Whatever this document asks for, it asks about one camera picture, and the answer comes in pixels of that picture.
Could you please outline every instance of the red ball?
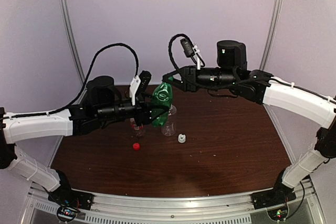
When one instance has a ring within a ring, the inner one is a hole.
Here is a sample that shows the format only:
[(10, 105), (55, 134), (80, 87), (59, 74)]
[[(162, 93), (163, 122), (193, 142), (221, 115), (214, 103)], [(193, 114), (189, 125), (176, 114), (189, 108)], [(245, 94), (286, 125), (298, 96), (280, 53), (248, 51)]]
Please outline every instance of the red ball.
[(134, 143), (134, 144), (133, 144), (133, 149), (134, 149), (135, 151), (140, 150), (140, 144), (139, 144), (139, 143)]

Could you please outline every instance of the dark brown wooden surface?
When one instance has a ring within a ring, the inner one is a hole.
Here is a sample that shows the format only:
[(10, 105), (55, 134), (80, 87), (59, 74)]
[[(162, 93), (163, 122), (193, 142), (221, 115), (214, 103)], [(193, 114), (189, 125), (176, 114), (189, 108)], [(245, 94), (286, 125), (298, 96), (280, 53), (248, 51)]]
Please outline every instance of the dark brown wooden surface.
[[(143, 197), (224, 195), (272, 187), (290, 162), (263, 106), (206, 91), (174, 90), (175, 136), (146, 127), (137, 139), (129, 121), (65, 137), (52, 167), (75, 189)], [(177, 141), (186, 134), (184, 144)], [(134, 151), (133, 143), (141, 149)]]

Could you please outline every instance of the light purple wall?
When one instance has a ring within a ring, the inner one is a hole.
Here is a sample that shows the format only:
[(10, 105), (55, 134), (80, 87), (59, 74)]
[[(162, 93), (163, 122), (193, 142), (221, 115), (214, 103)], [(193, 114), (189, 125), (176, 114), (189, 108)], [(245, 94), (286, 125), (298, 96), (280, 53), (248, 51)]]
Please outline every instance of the light purple wall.
[[(79, 91), (59, 0), (0, 0), (0, 106), (11, 112), (58, 108)], [(18, 143), (48, 164), (57, 138)], [(17, 223), (30, 183), (0, 170), (1, 223)]]
[[(336, 94), (336, 0), (283, 0), (269, 71), (310, 90)], [(318, 126), (300, 116), (274, 109), (296, 158), (315, 143)], [(313, 175), (327, 223), (335, 223), (336, 161)]]
[[(186, 33), (198, 44), (208, 66), (216, 65), (216, 43), (223, 39), (246, 44), (249, 68), (260, 65), (274, 0), (68, 0), (69, 12), (84, 71), (101, 47), (124, 42), (149, 70), (152, 83), (173, 71), (167, 47), (170, 38)], [(174, 47), (180, 66), (184, 57), (179, 41)], [(130, 83), (133, 57), (126, 49), (101, 54), (92, 76), (109, 74), (116, 83)]]

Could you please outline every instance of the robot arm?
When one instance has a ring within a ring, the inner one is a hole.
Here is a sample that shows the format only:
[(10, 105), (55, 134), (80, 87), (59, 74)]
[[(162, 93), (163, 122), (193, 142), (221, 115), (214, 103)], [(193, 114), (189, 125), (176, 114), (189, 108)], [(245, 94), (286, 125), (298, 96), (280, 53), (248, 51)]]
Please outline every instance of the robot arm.
[[(249, 101), (286, 109), (321, 126), (317, 132), (317, 144), (279, 174), (274, 188), (252, 195), (255, 209), (282, 204), (286, 199), (295, 199), (294, 187), (323, 162), (336, 157), (336, 100), (285, 82), (270, 73), (247, 70), (246, 47), (232, 40), (217, 43), (219, 68), (178, 68), (171, 51), (172, 42), (178, 37), (184, 37), (182, 41), (186, 56), (195, 55), (192, 50), (186, 53), (186, 41), (190, 48), (195, 46), (186, 35), (174, 36), (169, 43), (169, 56), (175, 71), (165, 74), (163, 81), (184, 92), (197, 92), (201, 88), (228, 89), (232, 94)], [(181, 76), (180, 80), (169, 79), (176, 74)]]
[[(137, 125), (150, 124), (169, 110), (145, 102), (150, 97), (144, 93), (150, 79), (151, 74), (143, 71), (131, 82), (129, 99), (122, 99), (112, 77), (97, 77), (87, 83), (87, 92), (80, 104), (70, 105), (57, 113), (37, 112), (33, 113), (37, 116), (31, 116), (5, 113), (4, 108), (0, 108), (0, 169), (12, 170), (41, 185), (49, 199), (64, 206), (65, 212), (69, 208), (89, 209), (91, 194), (72, 190), (64, 173), (37, 162), (15, 143), (44, 136), (85, 135), (129, 118), (134, 118)], [(152, 116), (153, 109), (162, 112)]]

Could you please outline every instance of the metal strip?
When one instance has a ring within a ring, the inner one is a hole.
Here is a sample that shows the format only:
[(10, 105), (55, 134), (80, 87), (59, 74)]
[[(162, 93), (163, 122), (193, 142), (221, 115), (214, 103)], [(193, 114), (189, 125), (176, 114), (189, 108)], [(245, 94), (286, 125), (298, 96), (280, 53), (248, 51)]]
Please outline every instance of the metal strip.
[(61, 5), (63, 21), (65, 24), (65, 29), (67, 33), (67, 38), (68, 38), (71, 54), (72, 54), (72, 57), (75, 63), (76, 71), (77, 71), (77, 74), (78, 74), (78, 77), (81, 83), (84, 83), (85, 75), (84, 75), (83, 67), (81, 65), (81, 62), (78, 56), (74, 33), (72, 31), (72, 26), (70, 22), (67, 0), (60, 0), (60, 5)]
[[(311, 212), (314, 215), (313, 218), (316, 220), (321, 219), (322, 213), (319, 202), (316, 201), (316, 192), (312, 182), (309, 179), (305, 179), (303, 186), (306, 190), (305, 198), (310, 199), (309, 202), (315, 205), (314, 211)], [(291, 203), (301, 200), (303, 191), (300, 185), (295, 188), (295, 193), (298, 198), (295, 201), (291, 201)], [(85, 219), (79, 219), (81, 222), (104, 223), (105, 221), (105, 224), (110, 223), (110, 221), (111, 224), (125, 224), (128, 222), (142, 224), (165, 224), (168, 222), (171, 224), (218, 224), (222, 223), (223, 220), (235, 219), (235, 217), (262, 214), (266, 210), (254, 210), (251, 202), (251, 192), (194, 198), (143, 198), (93, 194), (92, 208), (90, 211), (82, 210)], [(27, 203), (24, 209), (34, 206), (34, 208), (42, 211), (53, 212), (53, 208), (57, 207), (55, 203), (47, 200), (48, 195), (46, 192), (35, 183), (32, 184), (28, 197), (40, 204), (32, 205), (30, 203), (29, 205)], [(25, 215), (25, 219), (29, 220), (30, 218), (31, 216)]]
[(279, 137), (282, 141), (282, 144), (285, 147), (285, 150), (287, 152), (287, 155), (289, 157), (290, 162), (293, 164), (296, 161), (294, 152), (292, 150), (292, 147), (289, 144), (288, 139), (286, 138), (286, 135), (285, 135), (284, 131), (282, 130), (282, 127), (280, 125), (280, 122), (279, 122), (275, 112), (273, 111), (271, 106), (264, 105), (264, 108), (265, 108), (269, 118), (271, 119), (271, 121), (274, 125), (274, 128), (277, 130), (277, 133), (278, 133), (278, 135), (279, 135)]
[(280, 16), (280, 11), (282, 7), (282, 1), (283, 0), (275, 0), (274, 1), (274, 6), (273, 6), (273, 13), (272, 13), (272, 19), (271, 19), (271, 24), (269, 26), (269, 31), (268, 31), (268, 36), (265, 44), (265, 49), (263, 53), (263, 57), (261, 59), (260, 63), (260, 70), (264, 70), (269, 58), (269, 54), (272, 48), (272, 43), (273, 39), (275, 36), (275, 30), (278, 24), (279, 16)]

